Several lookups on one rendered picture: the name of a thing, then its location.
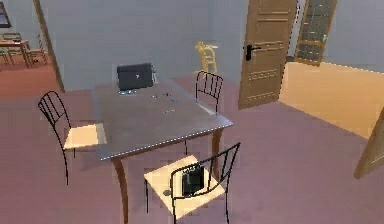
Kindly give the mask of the grey dining table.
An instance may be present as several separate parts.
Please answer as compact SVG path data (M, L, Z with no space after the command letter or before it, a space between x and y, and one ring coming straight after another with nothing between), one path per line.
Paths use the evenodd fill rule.
M206 135L212 137L212 153L219 152L222 132L233 122L221 115L223 123L217 128L215 123L210 125L202 118L193 119L186 107L188 100L194 98L170 79L133 94L119 94L115 83L100 84L92 90L95 117L103 124L107 140L97 152L102 161L114 165L125 224L129 222L129 207L123 159ZM163 113L171 109L176 111Z

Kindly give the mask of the yellow wooden chair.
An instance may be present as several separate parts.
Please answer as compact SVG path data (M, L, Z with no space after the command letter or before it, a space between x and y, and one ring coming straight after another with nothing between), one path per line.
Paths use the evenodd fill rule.
M206 45L202 41L198 41L195 49L200 54L202 70L213 74L217 73L216 54L212 45Z

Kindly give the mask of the black laptop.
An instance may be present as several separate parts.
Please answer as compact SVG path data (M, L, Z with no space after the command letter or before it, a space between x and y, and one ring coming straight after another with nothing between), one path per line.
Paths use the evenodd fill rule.
M137 89L152 87L154 66L151 63L120 65L117 67L119 93L132 94Z

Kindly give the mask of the black box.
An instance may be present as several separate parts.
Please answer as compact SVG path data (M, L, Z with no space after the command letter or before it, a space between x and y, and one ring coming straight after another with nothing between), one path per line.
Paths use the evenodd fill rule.
M191 167L182 172L182 195L190 196L204 187L204 167Z

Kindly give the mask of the brown wooden room door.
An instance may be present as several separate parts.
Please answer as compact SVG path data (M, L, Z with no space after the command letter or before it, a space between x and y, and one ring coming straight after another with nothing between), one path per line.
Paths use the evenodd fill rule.
M249 0L238 109L279 99L297 0ZM261 47L246 61L246 46Z
M355 168L354 177L361 177L384 165L384 107L379 115L368 143Z

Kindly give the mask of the brown glazed door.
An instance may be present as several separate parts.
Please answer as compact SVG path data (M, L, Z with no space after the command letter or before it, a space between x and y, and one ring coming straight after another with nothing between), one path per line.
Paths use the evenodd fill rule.
M337 0L306 0L294 61L319 66L336 9Z

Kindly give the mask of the brown wooden chair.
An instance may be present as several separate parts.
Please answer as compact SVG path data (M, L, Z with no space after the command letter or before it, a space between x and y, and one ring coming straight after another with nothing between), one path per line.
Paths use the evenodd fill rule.
M37 43L38 43L38 47L35 49L32 49L30 45L27 45L26 53L27 53L29 62L31 64L37 63L38 62L37 57L40 56L43 59L44 64L47 65L48 60L44 51L43 41L41 39L40 34L37 34Z
M16 43L22 40L21 34L19 32L8 32L2 33L0 37L0 43ZM9 63L14 64L13 55L21 55L20 47L0 47L0 55L3 57L3 60L6 65Z

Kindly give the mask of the brown wooden table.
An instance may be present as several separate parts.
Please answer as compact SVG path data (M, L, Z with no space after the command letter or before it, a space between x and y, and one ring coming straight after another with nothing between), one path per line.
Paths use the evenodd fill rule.
M27 40L21 40L20 42L14 42L11 40L0 40L0 48L5 48L7 56L10 60L13 60L12 55L9 51L10 48L18 48L21 52L21 55L23 56L24 62L26 64L27 68L31 67L31 63L29 62L27 53L26 53L26 46L29 44Z

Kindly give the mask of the dark framed window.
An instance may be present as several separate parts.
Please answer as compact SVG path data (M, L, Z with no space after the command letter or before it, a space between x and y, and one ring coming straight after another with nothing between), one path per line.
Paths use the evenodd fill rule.
M0 1L0 28L11 28L11 22L4 3Z

